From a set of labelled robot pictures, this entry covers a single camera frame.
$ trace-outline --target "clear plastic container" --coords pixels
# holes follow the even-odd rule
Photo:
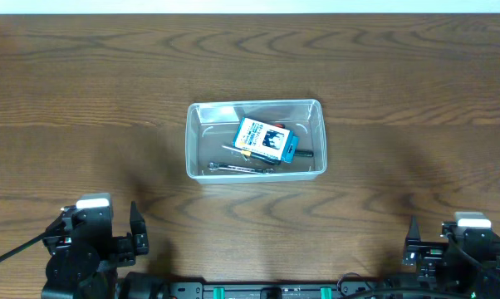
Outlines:
[[[232,146],[243,117],[268,124],[284,124],[300,138],[298,150],[312,150],[311,158],[295,156],[292,163],[268,165],[222,148]],[[210,162],[248,168],[274,169],[274,174],[243,174],[210,170]],[[187,174],[201,184],[281,182],[314,179],[327,168],[326,130],[318,100],[248,100],[195,103],[187,113],[185,131]]]

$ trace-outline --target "white wall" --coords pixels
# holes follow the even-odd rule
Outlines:
[[[0,13],[500,12],[500,0],[0,0]]]

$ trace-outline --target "green tape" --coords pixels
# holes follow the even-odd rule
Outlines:
[[[213,288],[213,299],[224,299],[224,288],[214,287]]]
[[[331,299],[333,297],[333,294],[331,293],[330,287],[322,287],[320,289],[320,294],[321,294],[322,299]]]

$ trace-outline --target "metal wrench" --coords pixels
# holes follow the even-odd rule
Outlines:
[[[241,172],[245,174],[273,174],[274,169],[251,169],[247,167],[241,167],[241,166],[235,166],[235,165],[228,165],[225,163],[215,163],[215,162],[209,162],[208,165],[209,170],[231,170],[231,171],[236,171],[236,172]]]

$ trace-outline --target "brown wood surface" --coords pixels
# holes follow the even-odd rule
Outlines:
[[[194,102],[316,98],[314,181],[199,185]],[[500,15],[0,16],[0,254],[82,194],[139,203],[151,252],[121,269],[209,281],[400,269],[410,215],[480,210],[500,235]],[[47,250],[0,264],[39,297]]]

